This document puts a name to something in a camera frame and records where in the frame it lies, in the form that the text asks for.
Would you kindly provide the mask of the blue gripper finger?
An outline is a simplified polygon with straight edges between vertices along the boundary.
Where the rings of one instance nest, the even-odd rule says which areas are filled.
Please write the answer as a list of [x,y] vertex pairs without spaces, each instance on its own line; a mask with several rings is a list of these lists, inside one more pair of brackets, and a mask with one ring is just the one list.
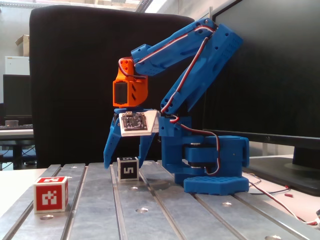
[[138,156],[139,167],[142,167],[154,137],[155,137],[155,133],[152,133],[151,135],[140,136],[139,156]]
[[115,122],[111,122],[109,135],[103,151],[103,163],[105,168],[109,168],[112,163],[113,153],[121,137],[120,120],[117,119]]

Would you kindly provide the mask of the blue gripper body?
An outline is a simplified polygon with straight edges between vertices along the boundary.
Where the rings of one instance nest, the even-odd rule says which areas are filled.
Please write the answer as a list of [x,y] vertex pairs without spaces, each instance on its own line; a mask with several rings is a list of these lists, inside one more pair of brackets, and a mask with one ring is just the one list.
[[115,108],[112,120],[116,121],[119,118],[119,114],[120,113],[125,113],[125,112],[144,113],[144,112],[149,111],[149,110],[150,109],[145,109],[145,108],[142,108],[142,107]]

